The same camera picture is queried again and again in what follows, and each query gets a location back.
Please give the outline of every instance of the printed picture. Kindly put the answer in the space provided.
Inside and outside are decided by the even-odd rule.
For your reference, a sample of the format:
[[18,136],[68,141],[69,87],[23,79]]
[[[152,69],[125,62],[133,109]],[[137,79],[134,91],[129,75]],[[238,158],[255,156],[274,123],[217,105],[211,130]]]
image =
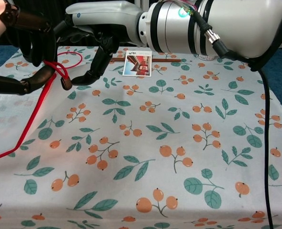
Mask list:
[[138,51],[127,52],[125,57],[125,76],[151,76],[151,55],[138,55]]

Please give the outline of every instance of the red loop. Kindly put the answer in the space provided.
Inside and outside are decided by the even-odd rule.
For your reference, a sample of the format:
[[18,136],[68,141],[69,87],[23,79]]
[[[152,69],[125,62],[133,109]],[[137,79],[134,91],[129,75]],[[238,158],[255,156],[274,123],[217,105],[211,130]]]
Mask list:
[[57,62],[48,62],[48,61],[44,61],[44,63],[45,63],[45,65],[48,65],[48,66],[50,66],[51,68],[53,68],[55,71],[57,71],[58,74],[60,74],[60,76],[61,76],[62,78],[64,78],[65,80],[66,80],[66,79],[69,79],[69,75],[68,75],[67,69],[66,69],[63,65],[61,65],[60,63],[57,63]]
[[74,68],[74,67],[78,66],[83,61],[83,56],[78,52],[61,52],[61,53],[57,54],[57,56],[60,56],[60,55],[63,55],[63,54],[68,54],[68,53],[76,54],[76,55],[80,56],[81,59],[78,63],[76,63],[73,66],[67,67],[66,69]]

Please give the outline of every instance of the red building picture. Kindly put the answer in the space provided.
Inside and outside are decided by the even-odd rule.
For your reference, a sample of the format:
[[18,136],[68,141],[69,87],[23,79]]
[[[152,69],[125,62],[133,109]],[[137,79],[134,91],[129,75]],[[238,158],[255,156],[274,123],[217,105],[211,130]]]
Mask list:
[[134,64],[131,71],[136,75],[150,75],[149,60],[150,56],[127,56],[127,61]]

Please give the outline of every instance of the floral tablecloth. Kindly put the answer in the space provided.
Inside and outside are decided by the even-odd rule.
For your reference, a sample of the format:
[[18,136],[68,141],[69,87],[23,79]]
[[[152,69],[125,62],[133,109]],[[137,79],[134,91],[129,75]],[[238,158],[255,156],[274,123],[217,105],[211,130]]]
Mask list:
[[[83,56],[73,78],[96,47],[66,51]],[[54,81],[20,149],[0,159],[0,229],[268,229],[260,75],[241,62],[153,56],[181,62],[153,63],[151,78],[123,77],[123,63],[111,63],[70,91]],[[37,69],[18,51],[0,75]],[[0,153],[14,147],[39,93],[0,95]],[[282,229],[282,106],[271,98],[269,192]]]

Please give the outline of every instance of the cable connector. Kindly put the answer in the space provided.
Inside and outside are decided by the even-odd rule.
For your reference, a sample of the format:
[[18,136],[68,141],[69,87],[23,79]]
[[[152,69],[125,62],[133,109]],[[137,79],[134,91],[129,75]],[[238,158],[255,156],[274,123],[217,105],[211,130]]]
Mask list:
[[207,30],[205,33],[205,36],[208,38],[209,42],[213,44],[214,42],[218,41],[220,39],[219,35],[214,33],[212,30]]

